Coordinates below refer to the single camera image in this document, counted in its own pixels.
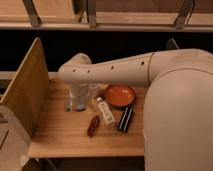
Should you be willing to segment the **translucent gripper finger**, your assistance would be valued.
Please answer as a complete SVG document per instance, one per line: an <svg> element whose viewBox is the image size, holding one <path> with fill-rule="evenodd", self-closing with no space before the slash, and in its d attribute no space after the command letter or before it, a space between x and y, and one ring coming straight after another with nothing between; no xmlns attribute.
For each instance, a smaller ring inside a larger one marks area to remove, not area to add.
<svg viewBox="0 0 213 171"><path fill-rule="evenodd" d="M67 112L72 112L74 110L74 104L71 98L66 100L65 109Z"/></svg>
<svg viewBox="0 0 213 171"><path fill-rule="evenodd" d="M85 107L86 107L86 102L85 102L85 101L79 101L79 102L76 104L76 106L77 106L77 105L80 105L80 104L84 104Z"/></svg>

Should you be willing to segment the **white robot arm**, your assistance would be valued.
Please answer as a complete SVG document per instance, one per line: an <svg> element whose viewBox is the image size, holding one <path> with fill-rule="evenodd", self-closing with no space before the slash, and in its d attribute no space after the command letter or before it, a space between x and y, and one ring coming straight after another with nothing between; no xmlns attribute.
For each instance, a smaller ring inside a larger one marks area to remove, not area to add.
<svg viewBox="0 0 213 171"><path fill-rule="evenodd" d="M78 54L59 78L83 101L83 83L147 87L143 109L146 171L213 171L213 53L151 52L93 64Z"/></svg>

